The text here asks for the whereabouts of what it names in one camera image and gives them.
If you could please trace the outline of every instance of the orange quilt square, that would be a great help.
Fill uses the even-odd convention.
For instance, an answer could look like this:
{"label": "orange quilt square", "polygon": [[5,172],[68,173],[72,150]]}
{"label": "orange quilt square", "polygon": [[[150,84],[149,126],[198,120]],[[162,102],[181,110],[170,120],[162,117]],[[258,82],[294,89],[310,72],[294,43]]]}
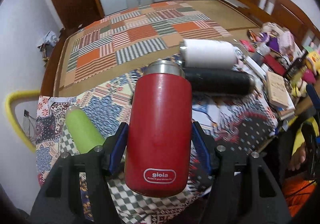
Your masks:
{"label": "orange quilt square", "polygon": [[78,57],[77,68],[79,68],[79,67],[91,62],[92,60],[99,58],[99,57],[100,57],[99,48],[93,49],[92,51]]}
{"label": "orange quilt square", "polygon": [[181,24],[172,25],[172,27],[178,32],[186,32],[191,30],[200,29],[194,22],[185,22]]}
{"label": "orange quilt square", "polygon": [[163,7],[163,6],[169,6],[166,2],[159,2],[159,3],[153,3],[150,5],[151,7]]}
{"label": "orange quilt square", "polygon": [[100,24],[100,20],[99,20],[99,21],[95,21],[95,22],[93,22],[92,24],[86,26],[86,27],[84,28],[84,30],[87,30],[87,29],[89,29],[89,28],[91,28],[91,27],[94,27],[94,26],[96,26],[96,25],[99,25],[99,24]]}
{"label": "orange quilt square", "polygon": [[136,41],[141,38],[156,36],[158,33],[154,30],[152,25],[144,25],[141,27],[135,27],[127,30],[130,37],[130,41]]}

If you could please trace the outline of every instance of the blue gripper pad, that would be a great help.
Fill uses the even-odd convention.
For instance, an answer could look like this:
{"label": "blue gripper pad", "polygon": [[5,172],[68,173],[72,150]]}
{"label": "blue gripper pad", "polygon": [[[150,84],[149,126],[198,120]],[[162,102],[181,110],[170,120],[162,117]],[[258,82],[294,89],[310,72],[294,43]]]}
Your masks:
{"label": "blue gripper pad", "polygon": [[315,88],[313,87],[312,84],[307,84],[306,86],[306,90],[307,90],[307,93],[313,103],[313,106],[316,110],[320,110],[320,98],[315,90]]}
{"label": "blue gripper pad", "polygon": [[206,135],[199,122],[192,123],[192,143],[196,149],[202,168],[208,175],[213,173],[219,167],[219,159],[215,155],[215,141],[212,136]]}
{"label": "blue gripper pad", "polygon": [[122,122],[116,134],[112,136],[116,138],[116,143],[110,154],[110,163],[109,163],[108,171],[111,174],[113,174],[117,170],[121,162],[125,147],[127,145],[128,130],[129,130],[129,125],[127,123]]}

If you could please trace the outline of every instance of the yellow chair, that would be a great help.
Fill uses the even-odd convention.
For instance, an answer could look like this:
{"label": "yellow chair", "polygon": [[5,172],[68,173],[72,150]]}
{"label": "yellow chair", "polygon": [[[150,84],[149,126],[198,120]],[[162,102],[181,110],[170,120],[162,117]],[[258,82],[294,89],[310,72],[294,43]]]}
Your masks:
{"label": "yellow chair", "polygon": [[20,124],[17,122],[14,113],[12,112],[12,102],[20,99],[39,97],[40,90],[30,90],[30,91],[16,91],[7,95],[5,99],[5,112],[9,122],[11,123],[14,131],[21,138],[21,140],[26,144],[26,146],[34,153],[36,151],[35,145],[30,141],[30,139],[23,132]]}

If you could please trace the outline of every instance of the stainless steel bottle cap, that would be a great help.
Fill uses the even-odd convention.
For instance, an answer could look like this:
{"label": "stainless steel bottle cap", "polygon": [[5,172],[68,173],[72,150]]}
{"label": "stainless steel bottle cap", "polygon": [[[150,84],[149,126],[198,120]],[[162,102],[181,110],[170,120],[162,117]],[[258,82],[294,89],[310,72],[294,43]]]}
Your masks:
{"label": "stainless steel bottle cap", "polygon": [[185,59],[186,49],[187,49],[187,46],[185,41],[183,40],[182,42],[179,43],[179,58],[177,59],[178,65],[180,65],[182,68],[185,66],[185,62],[186,62],[186,59]]}
{"label": "stainless steel bottle cap", "polygon": [[152,73],[169,73],[185,77],[184,71],[177,65],[175,62],[167,60],[159,60],[152,62],[148,65],[147,69],[144,72],[144,75]]}

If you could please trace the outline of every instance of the book stack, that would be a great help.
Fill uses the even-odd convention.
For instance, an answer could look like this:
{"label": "book stack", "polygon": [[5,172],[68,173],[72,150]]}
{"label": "book stack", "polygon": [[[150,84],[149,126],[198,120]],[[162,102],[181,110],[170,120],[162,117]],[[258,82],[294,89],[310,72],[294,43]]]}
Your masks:
{"label": "book stack", "polygon": [[284,120],[294,115],[295,107],[287,92],[284,79],[281,75],[267,72],[267,88],[270,104],[277,107],[280,120]]}

